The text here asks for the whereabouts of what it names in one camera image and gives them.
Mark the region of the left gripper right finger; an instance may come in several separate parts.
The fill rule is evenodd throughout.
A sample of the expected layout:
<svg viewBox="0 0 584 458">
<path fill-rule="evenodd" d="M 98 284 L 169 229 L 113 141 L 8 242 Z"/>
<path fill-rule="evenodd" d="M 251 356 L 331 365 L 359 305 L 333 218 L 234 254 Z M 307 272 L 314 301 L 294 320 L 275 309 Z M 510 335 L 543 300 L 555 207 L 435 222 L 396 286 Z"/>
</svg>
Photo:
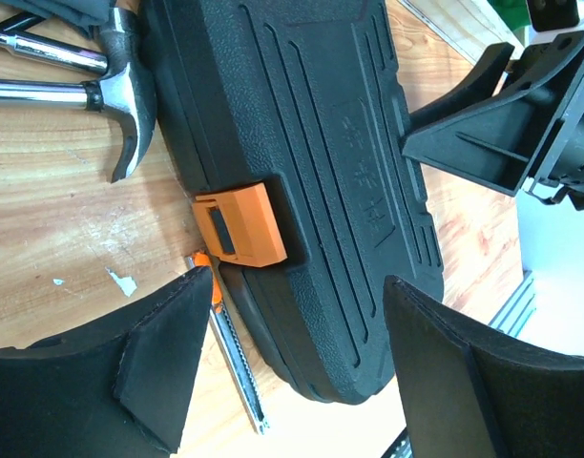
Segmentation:
<svg viewBox="0 0 584 458">
<path fill-rule="evenodd" d="M 525 343 L 396 276 L 384 284 L 415 457 L 584 457 L 584 356 Z"/>
</svg>

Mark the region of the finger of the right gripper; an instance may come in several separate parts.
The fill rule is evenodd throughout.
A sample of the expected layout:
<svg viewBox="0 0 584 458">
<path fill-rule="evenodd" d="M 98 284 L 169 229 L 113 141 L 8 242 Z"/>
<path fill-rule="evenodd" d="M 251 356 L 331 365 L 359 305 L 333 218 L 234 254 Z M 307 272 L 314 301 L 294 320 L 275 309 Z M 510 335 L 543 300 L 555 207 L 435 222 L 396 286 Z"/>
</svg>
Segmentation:
<svg viewBox="0 0 584 458">
<path fill-rule="evenodd" d="M 531 97 L 532 84 L 554 67 L 541 59 L 552 42 L 527 47 L 517 60 L 510 43 L 488 46 L 461 83 L 412 114 L 404 156 L 515 195 L 548 131 Z"/>
</svg>

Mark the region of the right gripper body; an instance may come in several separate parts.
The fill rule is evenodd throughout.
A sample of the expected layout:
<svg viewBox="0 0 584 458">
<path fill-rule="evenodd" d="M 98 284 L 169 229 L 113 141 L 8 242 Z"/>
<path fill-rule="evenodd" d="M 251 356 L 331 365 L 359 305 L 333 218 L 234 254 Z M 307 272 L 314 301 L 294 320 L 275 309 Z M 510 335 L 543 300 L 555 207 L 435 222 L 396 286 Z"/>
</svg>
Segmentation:
<svg viewBox="0 0 584 458">
<path fill-rule="evenodd" d="M 535 163 L 529 171 L 534 185 L 556 190 L 547 205 L 569 199 L 584 210 L 584 31 L 561 33 L 541 59 L 554 64 L 545 82 L 532 84 L 537 112 L 548 119 Z"/>
</svg>

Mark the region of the black plastic tool case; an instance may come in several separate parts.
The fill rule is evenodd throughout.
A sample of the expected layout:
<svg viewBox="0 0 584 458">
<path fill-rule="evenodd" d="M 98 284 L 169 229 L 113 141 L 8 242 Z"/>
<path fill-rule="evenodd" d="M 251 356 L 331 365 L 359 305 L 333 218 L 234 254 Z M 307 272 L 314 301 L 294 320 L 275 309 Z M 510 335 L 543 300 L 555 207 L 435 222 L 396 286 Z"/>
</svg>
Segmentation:
<svg viewBox="0 0 584 458">
<path fill-rule="evenodd" d="M 221 281 L 305 398 L 392 379 L 395 275 L 435 298 L 443 261 L 382 1 L 144 1 L 160 129 Z"/>
</svg>

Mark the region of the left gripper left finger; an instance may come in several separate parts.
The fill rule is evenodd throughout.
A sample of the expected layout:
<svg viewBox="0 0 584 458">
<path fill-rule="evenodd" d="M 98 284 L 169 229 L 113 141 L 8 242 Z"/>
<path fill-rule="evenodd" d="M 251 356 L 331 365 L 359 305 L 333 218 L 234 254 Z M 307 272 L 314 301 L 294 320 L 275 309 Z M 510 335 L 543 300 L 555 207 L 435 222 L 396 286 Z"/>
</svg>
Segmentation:
<svg viewBox="0 0 584 458">
<path fill-rule="evenodd" d="M 0 348 L 0 457 L 178 452 L 211 300 L 199 267 L 76 328 Z"/>
</svg>

